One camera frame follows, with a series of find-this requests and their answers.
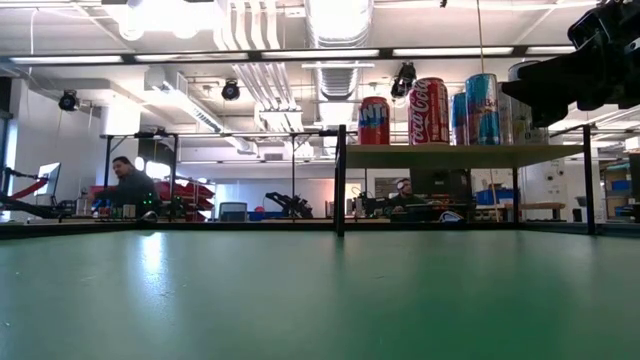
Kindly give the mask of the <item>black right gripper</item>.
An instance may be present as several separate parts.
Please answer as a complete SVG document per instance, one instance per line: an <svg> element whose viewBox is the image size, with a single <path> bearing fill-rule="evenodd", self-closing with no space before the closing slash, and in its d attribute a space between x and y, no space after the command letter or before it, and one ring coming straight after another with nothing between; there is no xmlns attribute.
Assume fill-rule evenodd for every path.
<svg viewBox="0 0 640 360"><path fill-rule="evenodd" d="M501 90L531 106L532 126L563 120L569 104L581 110L640 105L640 0L601 0L567 31L576 52L512 65ZM574 81L579 75L580 93Z"/></svg>

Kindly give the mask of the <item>teal Red Bull can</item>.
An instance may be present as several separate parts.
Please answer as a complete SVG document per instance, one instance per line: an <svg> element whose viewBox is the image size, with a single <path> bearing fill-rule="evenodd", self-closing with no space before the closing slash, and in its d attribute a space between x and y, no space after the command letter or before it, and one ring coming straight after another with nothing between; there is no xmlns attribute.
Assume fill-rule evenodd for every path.
<svg viewBox="0 0 640 360"><path fill-rule="evenodd" d="M481 73L466 80L467 129L471 145L499 145L497 78Z"/></svg>

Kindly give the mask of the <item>blue silver Red Bull can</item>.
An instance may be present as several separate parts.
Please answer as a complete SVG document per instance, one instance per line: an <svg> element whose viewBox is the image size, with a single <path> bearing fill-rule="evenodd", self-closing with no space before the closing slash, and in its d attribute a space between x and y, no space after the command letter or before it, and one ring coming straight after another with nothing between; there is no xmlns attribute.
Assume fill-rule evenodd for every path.
<svg viewBox="0 0 640 360"><path fill-rule="evenodd" d="M451 99L451 127L454 145L468 144L466 93L461 92Z"/></svg>

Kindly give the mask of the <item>red Coca-Cola can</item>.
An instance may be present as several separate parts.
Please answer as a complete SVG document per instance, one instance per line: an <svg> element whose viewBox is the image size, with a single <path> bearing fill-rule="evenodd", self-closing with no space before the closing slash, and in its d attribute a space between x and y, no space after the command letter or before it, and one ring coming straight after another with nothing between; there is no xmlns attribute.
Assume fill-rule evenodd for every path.
<svg viewBox="0 0 640 360"><path fill-rule="evenodd" d="M408 128L410 145L449 144L449 103L444 81L421 78L409 92Z"/></svg>

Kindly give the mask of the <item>orange-red Fanta can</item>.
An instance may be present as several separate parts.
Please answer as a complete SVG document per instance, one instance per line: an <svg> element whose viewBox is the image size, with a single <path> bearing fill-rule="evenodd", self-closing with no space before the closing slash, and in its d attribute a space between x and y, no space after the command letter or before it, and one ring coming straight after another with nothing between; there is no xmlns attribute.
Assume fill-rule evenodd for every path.
<svg viewBox="0 0 640 360"><path fill-rule="evenodd" d="M358 141L360 145L390 144L390 108L380 96L362 100L358 114Z"/></svg>

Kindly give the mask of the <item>wooden bench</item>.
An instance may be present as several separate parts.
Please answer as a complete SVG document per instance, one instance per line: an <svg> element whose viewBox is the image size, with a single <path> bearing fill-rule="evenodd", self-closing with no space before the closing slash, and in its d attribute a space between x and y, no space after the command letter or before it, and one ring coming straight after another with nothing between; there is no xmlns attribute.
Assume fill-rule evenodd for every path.
<svg viewBox="0 0 640 360"><path fill-rule="evenodd" d="M525 221L562 221L566 205L560 202L535 202L520 205L520 218Z"/></svg>

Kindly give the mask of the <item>blue bins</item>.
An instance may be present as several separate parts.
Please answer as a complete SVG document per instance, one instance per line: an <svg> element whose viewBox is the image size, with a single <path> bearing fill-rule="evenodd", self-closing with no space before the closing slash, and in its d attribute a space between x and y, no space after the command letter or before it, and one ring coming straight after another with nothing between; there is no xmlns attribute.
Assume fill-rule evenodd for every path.
<svg viewBox="0 0 640 360"><path fill-rule="evenodd" d="M496 188L485 189L475 193L476 203L478 205L493 205L495 201L498 203L513 202L512 188Z"/></svg>

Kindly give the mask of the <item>wooden storage rack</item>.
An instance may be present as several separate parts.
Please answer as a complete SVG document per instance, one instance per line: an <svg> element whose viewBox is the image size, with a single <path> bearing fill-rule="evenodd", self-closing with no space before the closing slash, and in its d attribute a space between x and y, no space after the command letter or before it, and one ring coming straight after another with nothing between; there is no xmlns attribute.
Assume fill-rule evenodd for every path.
<svg viewBox="0 0 640 360"><path fill-rule="evenodd" d="M601 170L604 189L605 218L607 222L634 223L636 196L633 173L628 159L607 163Z"/></svg>

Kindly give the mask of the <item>large black monitor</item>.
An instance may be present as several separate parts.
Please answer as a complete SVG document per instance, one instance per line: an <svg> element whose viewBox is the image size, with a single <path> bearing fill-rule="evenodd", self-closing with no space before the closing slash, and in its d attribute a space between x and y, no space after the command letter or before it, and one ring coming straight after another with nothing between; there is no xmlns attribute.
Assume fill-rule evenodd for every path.
<svg viewBox="0 0 640 360"><path fill-rule="evenodd" d="M410 180L413 193L416 195L445 196L454 200L469 200L472 197L470 174L464 169L412 168Z"/></svg>

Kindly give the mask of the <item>person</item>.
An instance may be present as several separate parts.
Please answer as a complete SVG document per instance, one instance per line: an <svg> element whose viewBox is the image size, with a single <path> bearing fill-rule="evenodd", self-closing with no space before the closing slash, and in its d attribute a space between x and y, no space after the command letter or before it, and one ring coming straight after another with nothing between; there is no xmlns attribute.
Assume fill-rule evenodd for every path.
<svg viewBox="0 0 640 360"><path fill-rule="evenodd" d="M149 212L159 213L160 199L152 178L136 169L125 156L114 158L112 168L118 184L96 192L91 201L109 201L115 207L134 205L137 218L143 218Z"/></svg>
<svg viewBox="0 0 640 360"><path fill-rule="evenodd" d="M399 218L403 221L424 221L426 212L424 210L409 210L409 205L425 205L427 201L413 193L411 181L409 178L402 178L396 182L397 195L390 198L385 214L392 218L395 214L399 214Z"/></svg>

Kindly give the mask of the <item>black bar with light strips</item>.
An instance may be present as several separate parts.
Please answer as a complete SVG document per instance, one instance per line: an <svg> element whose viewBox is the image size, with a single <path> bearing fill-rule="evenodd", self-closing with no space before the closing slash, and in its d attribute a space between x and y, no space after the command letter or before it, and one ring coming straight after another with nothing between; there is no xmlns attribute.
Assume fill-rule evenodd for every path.
<svg viewBox="0 0 640 360"><path fill-rule="evenodd" d="M76 67L153 64L223 64L305 61L386 61L474 58L537 58L564 55L571 45L509 45L484 47L334 48L200 51L174 53L36 54L0 56L0 66Z"/></svg>

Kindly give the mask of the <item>green table mat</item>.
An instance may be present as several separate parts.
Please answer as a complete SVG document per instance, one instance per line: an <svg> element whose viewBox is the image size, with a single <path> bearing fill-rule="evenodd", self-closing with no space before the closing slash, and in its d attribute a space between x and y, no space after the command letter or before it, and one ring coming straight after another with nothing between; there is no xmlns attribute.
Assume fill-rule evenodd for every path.
<svg viewBox="0 0 640 360"><path fill-rule="evenodd" d="M0 360L640 360L640 240L118 232L0 242Z"/></svg>

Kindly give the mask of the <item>grey chair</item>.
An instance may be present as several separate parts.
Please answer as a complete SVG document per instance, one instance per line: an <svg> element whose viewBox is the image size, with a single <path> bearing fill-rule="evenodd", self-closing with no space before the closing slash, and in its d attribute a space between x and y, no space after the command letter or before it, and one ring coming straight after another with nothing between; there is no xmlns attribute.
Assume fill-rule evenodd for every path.
<svg viewBox="0 0 640 360"><path fill-rule="evenodd" d="M218 210L220 222L246 222L248 220L247 204L244 202L222 202L219 204Z"/></svg>

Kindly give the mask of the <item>computer monitor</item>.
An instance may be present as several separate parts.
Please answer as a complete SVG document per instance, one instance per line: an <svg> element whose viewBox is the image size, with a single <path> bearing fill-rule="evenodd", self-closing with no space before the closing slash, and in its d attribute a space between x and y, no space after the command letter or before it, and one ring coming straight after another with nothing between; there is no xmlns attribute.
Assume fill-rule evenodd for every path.
<svg viewBox="0 0 640 360"><path fill-rule="evenodd" d="M45 179L46 182L41 188L37 189L34 192L34 195L50 196L50 197L54 196L57 189L60 170L61 170L60 162L41 165L39 167L38 177Z"/></svg>

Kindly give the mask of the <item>silver corrugated air duct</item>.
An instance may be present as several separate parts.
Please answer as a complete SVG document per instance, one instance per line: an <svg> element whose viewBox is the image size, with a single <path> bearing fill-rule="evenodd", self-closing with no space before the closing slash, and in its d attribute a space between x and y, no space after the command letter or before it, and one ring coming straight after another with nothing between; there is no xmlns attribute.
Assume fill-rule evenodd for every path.
<svg viewBox="0 0 640 360"><path fill-rule="evenodd" d="M365 47L372 23L373 0L304 0L306 28L312 48ZM347 100L360 79L359 69L315 71L320 93L327 100Z"/></svg>

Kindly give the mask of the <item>black aluminium table frame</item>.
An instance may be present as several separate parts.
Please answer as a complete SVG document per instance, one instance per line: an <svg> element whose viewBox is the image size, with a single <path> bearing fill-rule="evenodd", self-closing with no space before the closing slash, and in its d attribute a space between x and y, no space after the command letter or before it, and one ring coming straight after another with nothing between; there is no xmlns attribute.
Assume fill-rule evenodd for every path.
<svg viewBox="0 0 640 360"><path fill-rule="evenodd" d="M47 236L84 235L122 231L320 231L334 232L331 222L246 222L246 223L51 223L0 224L0 241ZM344 225L344 232L355 231L498 231L522 230L586 235L585 223L384 223L353 222Z"/></svg>

